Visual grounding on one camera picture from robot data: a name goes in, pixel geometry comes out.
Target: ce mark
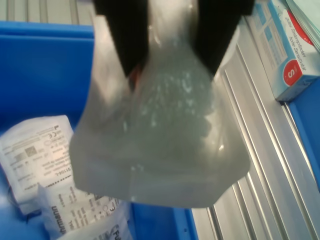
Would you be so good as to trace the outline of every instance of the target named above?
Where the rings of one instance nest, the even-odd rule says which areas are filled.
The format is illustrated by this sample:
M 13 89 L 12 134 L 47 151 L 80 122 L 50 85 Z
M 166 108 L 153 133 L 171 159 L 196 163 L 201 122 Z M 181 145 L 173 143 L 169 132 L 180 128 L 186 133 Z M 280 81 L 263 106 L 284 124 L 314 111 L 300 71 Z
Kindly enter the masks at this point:
M 55 133 L 54 131 L 52 133 L 49 133 L 49 138 L 52 139 L 52 138 L 55 138 L 57 136 L 57 133 Z

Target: red circle label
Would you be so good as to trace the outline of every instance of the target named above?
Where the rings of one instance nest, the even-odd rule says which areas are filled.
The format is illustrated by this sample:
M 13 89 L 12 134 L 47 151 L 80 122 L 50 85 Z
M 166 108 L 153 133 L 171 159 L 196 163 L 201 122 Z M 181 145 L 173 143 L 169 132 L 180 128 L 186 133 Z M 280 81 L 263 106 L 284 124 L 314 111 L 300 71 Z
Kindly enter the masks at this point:
M 301 76 L 302 71 L 297 60 L 291 60 L 285 65 L 283 79 L 287 85 L 292 86 Z

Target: medical package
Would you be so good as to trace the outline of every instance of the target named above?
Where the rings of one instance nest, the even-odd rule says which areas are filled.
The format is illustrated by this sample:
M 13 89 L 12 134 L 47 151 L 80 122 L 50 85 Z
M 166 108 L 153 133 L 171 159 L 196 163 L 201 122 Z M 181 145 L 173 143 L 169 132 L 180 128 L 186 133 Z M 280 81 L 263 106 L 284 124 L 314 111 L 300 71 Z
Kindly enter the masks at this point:
M 38 203 L 44 226 L 52 240 L 110 217 L 118 199 L 80 191 L 70 174 L 59 182 L 38 187 Z
M 70 142 L 77 188 L 203 208 L 247 174 L 250 158 L 230 100 L 192 47 L 193 4 L 148 1 L 149 56 L 134 91 L 106 20 L 95 18 L 90 91 Z
M 247 21 L 276 100 L 291 101 L 320 78 L 320 54 L 285 2 L 257 3 Z
M 52 184 L 72 172 L 67 116 L 25 120 L 0 137 L 0 164 L 24 215 L 39 209 L 38 184 Z
M 126 214 L 130 204 L 122 202 L 110 217 L 70 231 L 58 240 L 132 240 Z
M 290 10 L 320 53 L 320 1 L 286 0 Z

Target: printed logo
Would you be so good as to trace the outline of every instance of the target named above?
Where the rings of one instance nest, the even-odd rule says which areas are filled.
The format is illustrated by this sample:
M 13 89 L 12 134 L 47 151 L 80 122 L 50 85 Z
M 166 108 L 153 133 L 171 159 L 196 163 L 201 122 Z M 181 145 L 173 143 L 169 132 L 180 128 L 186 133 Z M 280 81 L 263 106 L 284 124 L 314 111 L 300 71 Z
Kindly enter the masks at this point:
M 61 219 L 61 216 L 60 216 L 60 213 L 59 213 L 57 206 L 52 206 L 51 209 L 52 209 L 53 215 L 55 217 L 56 223 L 58 224 L 58 227 L 60 229 L 60 233 L 65 234 L 67 232 L 66 227 L 65 227 L 64 222 Z
M 297 60 L 291 60 L 285 65 L 283 79 L 287 85 L 292 86 L 301 76 L 302 71 Z

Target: transparent plastic bag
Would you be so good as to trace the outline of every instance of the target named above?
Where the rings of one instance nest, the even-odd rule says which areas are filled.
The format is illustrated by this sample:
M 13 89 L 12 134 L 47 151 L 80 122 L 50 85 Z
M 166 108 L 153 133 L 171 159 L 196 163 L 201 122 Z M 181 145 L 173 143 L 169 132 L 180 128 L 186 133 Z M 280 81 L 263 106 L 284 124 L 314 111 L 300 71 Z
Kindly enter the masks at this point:
M 39 210 L 38 184 L 56 182 L 71 171 L 67 116 L 20 122 L 0 137 L 0 163 L 24 215 Z
M 202 208 L 248 172 L 231 104 L 192 49 L 194 8 L 191 0 L 149 1 L 149 56 L 133 93 L 108 27 L 95 21 L 89 97 L 70 144 L 78 188 Z

